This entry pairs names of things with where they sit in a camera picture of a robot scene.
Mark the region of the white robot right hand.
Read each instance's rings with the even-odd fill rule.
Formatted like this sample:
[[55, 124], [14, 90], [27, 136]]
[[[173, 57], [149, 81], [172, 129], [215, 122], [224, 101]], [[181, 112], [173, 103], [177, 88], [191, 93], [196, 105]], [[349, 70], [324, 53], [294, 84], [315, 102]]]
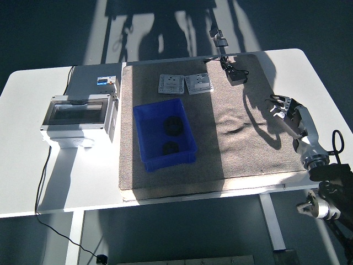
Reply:
[[304, 169], [329, 164], [329, 154], [319, 143], [319, 135], [309, 110], [293, 98], [274, 95], [267, 99], [271, 116], [293, 138], [294, 151]]

